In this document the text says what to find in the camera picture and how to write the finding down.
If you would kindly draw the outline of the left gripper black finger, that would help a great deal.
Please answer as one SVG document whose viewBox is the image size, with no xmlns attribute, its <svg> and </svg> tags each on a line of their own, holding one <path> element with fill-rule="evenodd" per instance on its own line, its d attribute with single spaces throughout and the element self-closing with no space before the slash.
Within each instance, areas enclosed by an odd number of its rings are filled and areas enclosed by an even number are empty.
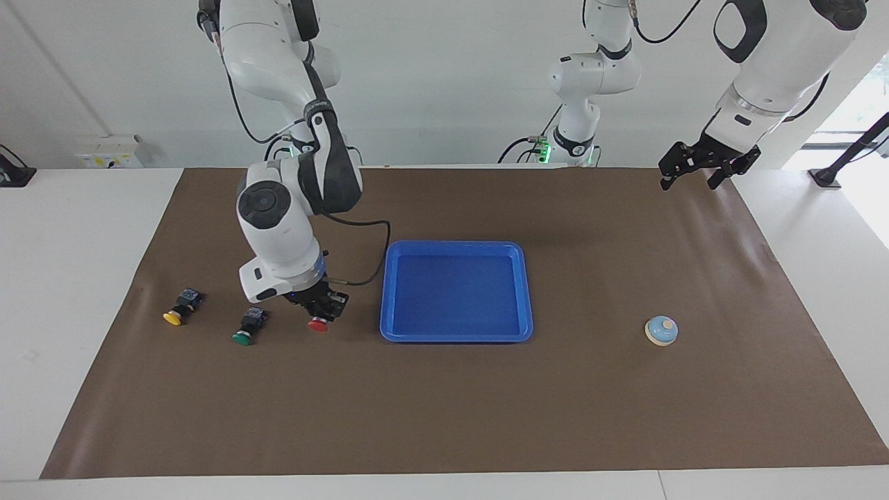
<svg viewBox="0 0 889 500">
<path fill-rule="evenodd" d="M 739 156 L 739 158 L 734 158 L 733 160 L 717 159 L 717 161 L 714 162 L 715 170 L 707 180 L 709 189 L 716 190 L 723 181 L 733 177 L 733 175 L 746 174 L 754 162 L 759 159 L 759 156 L 761 156 L 759 146 L 753 146 L 750 151 Z"/>
<path fill-rule="evenodd" d="M 695 150 L 687 146 L 685 142 L 676 142 L 658 161 L 658 170 L 661 175 L 660 186 L 663 191 L 668 191 L 683 175 L 697 171 L 693 152 Z"/>
</svg>

